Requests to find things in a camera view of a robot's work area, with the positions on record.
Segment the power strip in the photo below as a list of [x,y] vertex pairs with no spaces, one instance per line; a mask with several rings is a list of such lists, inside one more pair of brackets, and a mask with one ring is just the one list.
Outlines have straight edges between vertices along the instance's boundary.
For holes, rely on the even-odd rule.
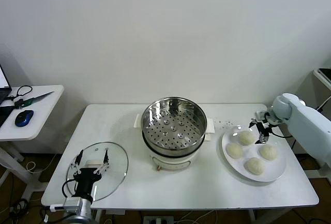
[[173,216],[145,216],[143,224],[174,224]]

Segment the glass pot lid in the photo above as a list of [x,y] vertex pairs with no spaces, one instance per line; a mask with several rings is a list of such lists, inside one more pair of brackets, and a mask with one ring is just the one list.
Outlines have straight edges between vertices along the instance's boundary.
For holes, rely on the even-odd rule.
[[[102,166],[103,159],[107,152],[109,166],[103,171],[101,180],[93,185],[91,196],[93,201],[101,200],[112,194],[123,182],[129,167],[129,159],[126,151],[120,145],[113,142],[101,142],[90,145],[83,150],[82,158],[77,169],[80,168],[98,168]],[[71,161],[68,171],[67,180],[73,179],[73,174],[77,171],[74,167],[77,154]],[[73,195],[77,182],[69,182],[67,189]]]

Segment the steamed bun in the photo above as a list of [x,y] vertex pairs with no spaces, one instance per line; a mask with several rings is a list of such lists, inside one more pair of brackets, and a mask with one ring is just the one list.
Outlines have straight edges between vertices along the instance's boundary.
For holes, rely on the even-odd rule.
[[260,154],[267,160],[274,160],[278,156],[278,151],[272,145],[262,145],[260,148]]
[[231,158],[237,159],[243,156],[243,148],[237,143],[227,144],[226,150]]
[[242,145],[251,145],[256,141],[253,133],[248,130],[239,133],[239,140]]
[[250,158],[245,165],[248,171],[255,175],[261,175],[264,172],[264,162],[259,158]]

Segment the white table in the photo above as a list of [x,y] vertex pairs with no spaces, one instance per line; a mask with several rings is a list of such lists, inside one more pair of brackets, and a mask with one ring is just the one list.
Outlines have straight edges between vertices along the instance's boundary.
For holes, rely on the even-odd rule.
[[262,216],[257,223],[272,221],[295,206],[318,204],[319,198],[307,179],[286,140],[277,139],[287,158],[281,178],[272,183],[253,182],[234,171],[219,144],[230,126],[248,124],[262,104],[201,104],[207,117],[214,120],[215,134],[200,148],[194,164],[181,171],[157,171],[151,162],[141,130],[134,119],[147,105],[89,105],[41,199],[43,205],[63,203],[61,186],[73,157],[97,142],[113,141],[129,157],[127,177],[109,197],[96,201],[92,208],[117,210],[229,210],[284,208]]
[[[16,95],[17,89],[18,87],[13,87],[12,92],[9,95]],[[7,169],[3,174],[3,176],[0,178],[0,184],[6,179],[9,172],[12,172],[22,181],[27,183],[25,192],[22,196],[22,198],[27,200],[30,199],[34,191],[44,191],[46,189],[47,183],[40,183],[38,181],[40,174],[30,174],[17,162],[17,160],[22,161],[24,158],[10,144],[10,141],[23,142],[35,138],[44,126],[63,90],[64,88],[62,85],[33,86],[33,90],[25,95],[23,100],[37,97],[51,91],[54,91],[54,93],[24,109],[14,109],[0,127],[0,162],[6,167],[12,168]],[[0,107],[12,105],[13,101],[6,100],[1,103]],[[25,127],[17,127],[14,124],[15,118],[20,112],[24,110],[33,110],[34,115],[28,125]]]

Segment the blue mouse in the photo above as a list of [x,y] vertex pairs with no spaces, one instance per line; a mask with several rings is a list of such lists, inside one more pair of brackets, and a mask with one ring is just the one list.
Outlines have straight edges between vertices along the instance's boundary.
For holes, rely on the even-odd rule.
[[29,124],[29,121],[31,120],[33,116],[33,110],[25,110],[21,113],[19,113],[15,119],[15,125],[18,127],[24,127],[27,124]]

